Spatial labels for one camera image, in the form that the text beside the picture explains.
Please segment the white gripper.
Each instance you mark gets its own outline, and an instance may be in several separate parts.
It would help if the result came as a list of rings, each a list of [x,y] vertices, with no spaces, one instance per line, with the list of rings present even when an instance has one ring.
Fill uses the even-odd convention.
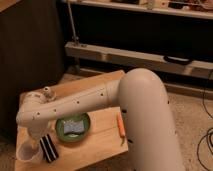
[[[39,125],[33,125],[27,129],[29,135],[30,144],[32,147],[37,147],[39,145],[40,139],[45,136],[50,129],[49,123],[42,123]]]

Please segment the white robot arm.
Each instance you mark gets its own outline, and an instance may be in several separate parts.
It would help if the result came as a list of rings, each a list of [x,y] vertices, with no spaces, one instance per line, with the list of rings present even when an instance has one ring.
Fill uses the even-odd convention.
[[[135,171],[184,171],[169,100],[161,79],[148,69],[133,69],[121,78],[49,102],[30,92],[17,116],[19,126],[39,139],[49,123],[72,115],[117,108],[124,117]]]

